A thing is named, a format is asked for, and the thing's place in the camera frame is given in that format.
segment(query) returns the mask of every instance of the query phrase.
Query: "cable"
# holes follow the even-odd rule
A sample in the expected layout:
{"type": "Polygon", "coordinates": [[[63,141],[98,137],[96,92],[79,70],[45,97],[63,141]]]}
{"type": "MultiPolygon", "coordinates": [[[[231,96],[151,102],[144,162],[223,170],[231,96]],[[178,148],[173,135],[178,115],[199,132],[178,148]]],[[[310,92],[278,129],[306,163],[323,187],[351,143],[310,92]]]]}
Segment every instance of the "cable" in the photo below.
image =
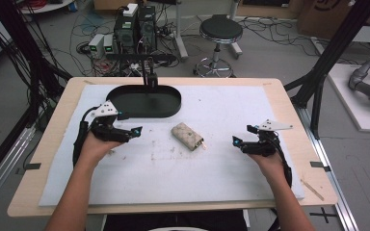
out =
{"type": "Polygon", "coordinates": [[[283,34],[279,31],[280,27],[287,28],[287,29],[292,28],[293,25],[289,22],[285,22],[285,21],[275,22],[272,18],[264,18],[264,17],[261,17],[258,20],[249,20],[247,17],[245,17],[238,23],[242,25],[243,29],[250,30],[265,40],[272,41],[280,45],[298,46],[302,48],[302,50],[305,52],[307,56],[317,56],[317,57],[320,56],[320,54],[318,54],[315,48],[314,48],[314,53],[308,53],[305,50],[304,46],[299,43],[299,41],[311,42],[310,38],[306,38],[306,37],[290,38],[289,34],[283,34]],[[265,36],[261,35],[261,33],[263,32],[268,32],[270,37],[266,38],[265,36]],[[283,37],[283,38],[276,39],[275,35],[283,37]]]}

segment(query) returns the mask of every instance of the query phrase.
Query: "person's right hand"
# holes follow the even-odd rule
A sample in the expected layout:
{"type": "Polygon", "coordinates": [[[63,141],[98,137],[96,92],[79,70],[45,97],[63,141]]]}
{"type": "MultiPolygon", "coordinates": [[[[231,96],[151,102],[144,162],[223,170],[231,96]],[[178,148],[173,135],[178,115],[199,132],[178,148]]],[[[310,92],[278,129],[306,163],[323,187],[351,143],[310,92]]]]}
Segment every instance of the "person's right hand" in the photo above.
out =
{"type": "Polygon", "coordinates": [[[268,157],[252,154],[249,154],[249,156],[257,162],[269,183],[280,180],[285,181],[283,164],[277,152],[268,157]]]}
{"type": "Polygon", "coordinates": [[[122,145],[117,141],[102,141],[89,132],[84,141],[77,164],[83,163],[86,167],[96,167],[98,162],[113,148],[122,145]]]}

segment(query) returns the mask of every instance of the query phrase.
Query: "metal frame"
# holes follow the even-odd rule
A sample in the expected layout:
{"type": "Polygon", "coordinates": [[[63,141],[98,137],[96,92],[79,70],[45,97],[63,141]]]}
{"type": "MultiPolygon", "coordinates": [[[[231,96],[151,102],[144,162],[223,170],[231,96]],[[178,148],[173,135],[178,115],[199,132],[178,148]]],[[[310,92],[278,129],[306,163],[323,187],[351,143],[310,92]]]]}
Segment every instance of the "metal frame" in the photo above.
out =
{"type": "Polygon", "coordinates": [[[284,86],[286,91],[301,86],[298,93],[291,98],[293,104],[300,108],[305,108],[308,100],[314,95],[310,129],[316,139],[320,139],[318,135],[318,122],[324,81],[369,16],[370,0],[357,0],[315,66],[302,78],[284,86]]]}
{"type": "Polygon", "coordinates": [[[335,210],[339,216],[339,219],[341,221],[342,227],[346,231],[356,231],[358,230],[356,221],[354,219],[353,214],[351,213],[350,207],[348,206],[348,203],[345,199],[344,193],[342,192],[338,181],[335,177],[335,174],[332,170],[332,167],[330,166],[330,161],[327,156],[326,151],[324,150],[323,145],[321,144],[321,141],[314,136],[314,134],[311,132],[311,129],[309,127],[310,125],[310,115],[308,114],[307,109],[301,109],[297,106],[295,106],[297,115],[299,116],[300,120],[302,121],[303,127],[308,135],[308,138],[310,139],[311,143],[313,144],[313,148],[320,158],[320,161],[323,163],[323,167],[328,167],[330,171],[327,171],[326,174],[330,179],[330,182],[332,184],[332,187],[335,190],[335,193],[338,195],[338,203],[334,205],[335,210]]]}
{"type": "Polygon", "coordinates": [[[26,147],[29,145],[32,137],[35,135],[36,128],[23,129],[20,136],[17,138],[13,147],[9,151],[8,155],[1,162],[0,165],[0,188],[7,180],[8,176],[11,174],[13,167],[16,165],[19,158],[22,156],[26,147]]]}

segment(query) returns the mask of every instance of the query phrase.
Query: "stool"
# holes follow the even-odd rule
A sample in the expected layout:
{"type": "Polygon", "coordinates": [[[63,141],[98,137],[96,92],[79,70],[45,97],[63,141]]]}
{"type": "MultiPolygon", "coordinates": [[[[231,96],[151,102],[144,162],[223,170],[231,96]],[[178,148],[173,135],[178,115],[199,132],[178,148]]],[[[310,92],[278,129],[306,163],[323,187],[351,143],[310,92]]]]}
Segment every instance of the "stool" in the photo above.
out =
{"type": "Polygon", "coordinates": [[[216,42],[212,58],[201,60],[194,69],[194,74],[201,77],[230,77],[233,70],[230,64],[219,59],[221,44],[231,44],[242,37],[243,29],[237,22],[228,19],[226,15],[213,15],[200,24],[200,35],[216,42]]]}

